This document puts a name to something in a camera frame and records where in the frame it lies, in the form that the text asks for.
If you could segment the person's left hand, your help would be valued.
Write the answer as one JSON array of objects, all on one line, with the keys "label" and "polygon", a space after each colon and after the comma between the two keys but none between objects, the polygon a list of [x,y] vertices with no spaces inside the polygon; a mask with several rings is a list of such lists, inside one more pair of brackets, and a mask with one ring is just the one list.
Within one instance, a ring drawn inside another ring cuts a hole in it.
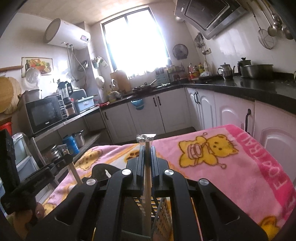
[{"label": "person's left hand", "polygon": [[33,218],[33,214],[37,218],[37,220],[41,220],[45,216],[45,209],[42,204],[37,202],[37,206],[34,212],[31,210],[21,211],[21,212],[14,212],[11,215],[8,215],[6,218],[10,225],[14,228],[16,233],[22,240],[25,240],[29,229],[26,228],[26,224],[31,221]]}]

